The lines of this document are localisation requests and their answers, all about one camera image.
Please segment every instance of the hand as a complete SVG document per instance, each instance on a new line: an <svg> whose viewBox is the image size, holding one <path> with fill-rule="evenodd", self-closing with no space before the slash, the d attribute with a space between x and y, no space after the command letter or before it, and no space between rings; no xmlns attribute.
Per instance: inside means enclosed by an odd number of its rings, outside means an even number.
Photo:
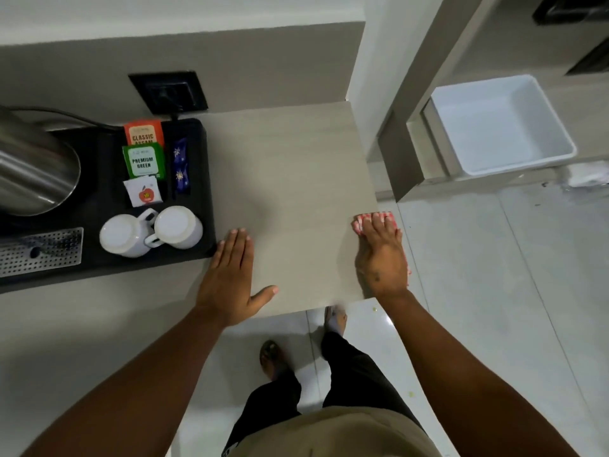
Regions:
<svg viewBox="0 0 609 457"><path fill-rule="evenodd" d="M245 229L232 230L226 241L218 244L199 287L195 308L215 318L222 328L255 315L279 289L269 286L250 297L253 265L252 238Z"/></svg>
<svg viewBox="0 0 609 457"><path fill-rule="evenodd" d="M408 290L408 263L402 248L402 231L392 221L381 221L378 213L372 221L363 220L362 250L356 261L375 297L402 296Z"/></svg>

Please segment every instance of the white mug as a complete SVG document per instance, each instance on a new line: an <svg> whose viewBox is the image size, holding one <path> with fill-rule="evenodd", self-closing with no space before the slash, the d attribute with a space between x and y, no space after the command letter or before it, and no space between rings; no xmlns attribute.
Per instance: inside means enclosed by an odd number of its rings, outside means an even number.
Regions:
<svg viewBox="0 0 609 457"><path fill-rule="evenodd" d="M156 218L154 234L148 236L148 247L169 244L175 248L191 248L203 236L203 225L192 211L181 205L167 207Z"/></svg>
<svg viewBox="0 0 609 457"><path fill-rule="evenodd" d="M102 226L99 243L106 252L127 258L137 258L150 250L144 241L152 234L158 212L148 208L137 218L132 215L116 215Z"/></svg>

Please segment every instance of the black pants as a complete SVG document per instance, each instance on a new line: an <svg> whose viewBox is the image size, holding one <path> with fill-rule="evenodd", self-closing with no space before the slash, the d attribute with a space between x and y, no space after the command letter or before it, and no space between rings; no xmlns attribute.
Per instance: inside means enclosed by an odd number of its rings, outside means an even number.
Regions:
<svg viewBox="0 0 609 457"><path fill-rule="evenodd" d="M407 416L421 424L400 398L369 355L351 346L334 332L322 340L322 356L332 372L330 392L324 407L376 407ZM302 388L293 372L288 371L270 383L257 388L247 399L237 423L232 428L226 448L239 443L250 434L300 415L296 406Z"/></svg>

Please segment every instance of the khaki shirt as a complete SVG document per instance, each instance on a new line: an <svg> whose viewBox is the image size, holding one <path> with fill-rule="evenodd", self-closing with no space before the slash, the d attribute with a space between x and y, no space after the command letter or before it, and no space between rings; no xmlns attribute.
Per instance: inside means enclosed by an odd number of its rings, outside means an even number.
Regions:
<svg viewBox="0 0 609 457"><path fill-rule="evenodd" d="M249 435L230 457L441 457L412 420L373 407L326 407Z"/></svg>

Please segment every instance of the perforated metal grate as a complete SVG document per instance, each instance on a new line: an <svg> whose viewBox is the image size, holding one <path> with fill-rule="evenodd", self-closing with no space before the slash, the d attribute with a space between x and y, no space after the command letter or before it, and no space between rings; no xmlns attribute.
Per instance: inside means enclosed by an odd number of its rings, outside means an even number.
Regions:
<svg viewBox="0 0 609 457"><path fill-rule="evenodd" d="M0 241L0 278L80 264L82 228Z"/></svg>

